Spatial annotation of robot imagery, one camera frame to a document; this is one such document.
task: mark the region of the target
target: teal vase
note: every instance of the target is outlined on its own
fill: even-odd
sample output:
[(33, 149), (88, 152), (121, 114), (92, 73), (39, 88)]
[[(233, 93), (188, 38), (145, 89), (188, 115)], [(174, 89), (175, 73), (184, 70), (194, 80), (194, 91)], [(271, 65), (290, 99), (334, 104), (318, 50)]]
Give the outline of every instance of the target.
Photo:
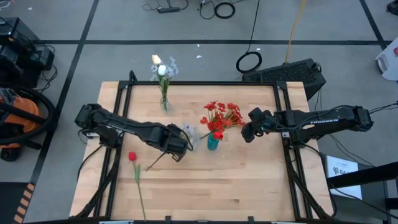
[(211, 150), (211, 151), (216, 150), (217, 147), (218, 147), (218, 142), (219, 142), (219, 141), (220, 141), (220, 140), (215, 139), (214, 136), (213, 136), (213, 133), (211, 133), (211, 134), (209, 135), (208, 139), (207, 139), (207, 148), (208, 148), (209, 150)]

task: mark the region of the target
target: yellow cable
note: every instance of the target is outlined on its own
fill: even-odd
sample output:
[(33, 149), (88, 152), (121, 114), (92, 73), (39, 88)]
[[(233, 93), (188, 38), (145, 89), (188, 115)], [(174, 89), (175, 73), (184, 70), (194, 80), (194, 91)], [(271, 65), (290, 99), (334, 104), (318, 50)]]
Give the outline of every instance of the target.
[(293, 25), (292, 32), (290, 33), (289, 46), (287, 47), (287, 53), (286, 53), (285, 63), (287, 63), (287, 58), (289, 57), (290, 45), (291, 45), (291, 43), (292, 43), (292, 38), (293, 38), (294, 29), (296, 28), (297, 22), (300, 20), (301, 12), (302, 12), (303, 9), (304, 9), (304, 5), (305, 5), (305, 0), (303, 0), (303, 2), (301, 3), (300, 10), (299, 10), (298, 15), (297, 15), (297, 17), (296, 17), (296, 20), (294, 21), (294, 25)]

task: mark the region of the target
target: flower bouquet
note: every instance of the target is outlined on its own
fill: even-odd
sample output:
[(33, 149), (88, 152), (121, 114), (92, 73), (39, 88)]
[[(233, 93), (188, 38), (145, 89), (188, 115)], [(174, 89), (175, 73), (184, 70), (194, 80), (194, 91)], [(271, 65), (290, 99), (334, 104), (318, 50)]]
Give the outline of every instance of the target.
[(166, 65), (159, 58), (159, 56), (152, 55), (153, 65), (150, 68), (152, 70), (152, 73), (155, 73), (152, 76), (152, 78), (150, 78), (150, 80), (159, 81), (159, 89), (160, 92), (162, 93), (162, 97), (160, 99), (160, 107), (163, 109), (163, 112), (165, 112), (166, 114), (171, 109), (171, 104), (167, 99), (167, 90), (169, 90), (169, 84), (172, 77), (178, 74), (178, 68), (177, 65), (175, 64), (175, 59), (173, 57), (170, 57), (170, 61), (171, 61), (170, 65)]
[(210, 131), (206, 135), (208, 136), (207, 148), (214, 151), (218, 147), (218, 142), (224, 138), (223, 132), (226, 128), (243, 126), (244, 122), (239, 106), (233, 103), (227, 104), (228, 111), (224, 103), (217, 103), (217, 101), (208, 103), (205, 108), (208, 110), (208, 118), (202, 117), (200, 123), (207, 124)]

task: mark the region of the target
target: white paper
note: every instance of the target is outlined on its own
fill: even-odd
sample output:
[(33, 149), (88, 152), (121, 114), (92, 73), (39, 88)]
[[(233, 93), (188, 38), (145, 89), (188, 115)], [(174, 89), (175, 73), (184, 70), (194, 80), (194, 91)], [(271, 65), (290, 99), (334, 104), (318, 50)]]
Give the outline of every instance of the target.
[[(345, 159), (335, 158), (333, 156), (326, 157), (326, 164), (327, 164), (328, 177), (335, 177), (338, 175), (343, 175), (346, 173), (358, 171), (358, 164), (356, 162), (351, 162), (351, 161), (347, 161)], [(359, 199), (362, 199), (362, 192), (361, 192), (360, 185), (351, 186), (351, 187), (341, 187), (341, 188), (338, 188), (338, 190), (341, 192), (344, 192), (348, 195), (352, 195)], [(330, 192), (333, 195), (347, 197), (347, 196), (337, 192), (337, 190), (335, 190), (335, 189), (330, 189)]]

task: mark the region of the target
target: white flower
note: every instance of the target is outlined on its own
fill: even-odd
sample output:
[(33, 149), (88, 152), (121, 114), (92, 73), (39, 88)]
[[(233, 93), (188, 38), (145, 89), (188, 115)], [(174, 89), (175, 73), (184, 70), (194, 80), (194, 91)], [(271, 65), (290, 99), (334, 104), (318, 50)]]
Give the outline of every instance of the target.
[(166, 74), (166, 66), (165, 65), (159, 65), (159, 68), (157, 69), (157, 73), (161, 76), (164, 76)]
[(152, 63), (154, 65), (160, 65), (162, 63), (162, 60), (160, 59), (159, 56), (157, 55), (152, 55)]

